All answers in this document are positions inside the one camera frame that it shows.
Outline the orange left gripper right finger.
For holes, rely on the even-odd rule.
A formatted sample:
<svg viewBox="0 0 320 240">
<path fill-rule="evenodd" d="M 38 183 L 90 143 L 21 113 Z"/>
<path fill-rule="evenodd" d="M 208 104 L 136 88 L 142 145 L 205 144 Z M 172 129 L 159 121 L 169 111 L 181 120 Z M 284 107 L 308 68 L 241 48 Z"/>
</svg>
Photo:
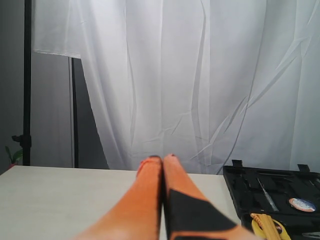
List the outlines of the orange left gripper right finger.
<svg viewBox="0 0 320 240">
<path fill-rule="evenodd" d="M 163 159 L 164 215 L 169 240 L 256 240 L 249 230 L 220 212 L 199 190 L 180 163 Z"/>
</svg>

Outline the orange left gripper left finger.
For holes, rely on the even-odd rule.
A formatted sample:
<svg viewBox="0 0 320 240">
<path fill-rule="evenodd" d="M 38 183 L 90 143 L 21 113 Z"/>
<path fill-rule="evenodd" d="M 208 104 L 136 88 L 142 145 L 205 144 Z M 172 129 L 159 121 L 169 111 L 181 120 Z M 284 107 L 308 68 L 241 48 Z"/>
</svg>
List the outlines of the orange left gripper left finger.
<svg viewBox="0 0 320 240">
<path fill-rule="evenodd" d="M 158 240 L 161 226 L 163 165 L 149 156 L 124 196 L 76 240 Z"/>
</svg>

